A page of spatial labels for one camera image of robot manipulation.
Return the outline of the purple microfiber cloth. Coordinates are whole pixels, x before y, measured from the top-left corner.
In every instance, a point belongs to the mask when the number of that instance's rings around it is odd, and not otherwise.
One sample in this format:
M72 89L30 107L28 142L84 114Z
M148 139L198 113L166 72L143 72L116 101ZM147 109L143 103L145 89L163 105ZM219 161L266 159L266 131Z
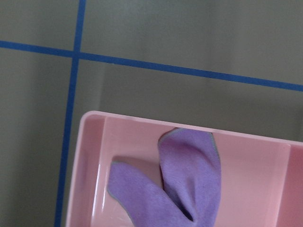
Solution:
M213 135L174 129L158 142L163 185L113 162L107 190L136 227L212 227L221 199L221 163Z

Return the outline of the pink plastic tray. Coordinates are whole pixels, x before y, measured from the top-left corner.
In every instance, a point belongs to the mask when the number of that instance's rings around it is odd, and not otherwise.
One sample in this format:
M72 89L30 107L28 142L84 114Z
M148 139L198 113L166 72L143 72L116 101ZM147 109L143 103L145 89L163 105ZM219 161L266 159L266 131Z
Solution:
M68 227L300 227L301 142L98 111L80 121Z

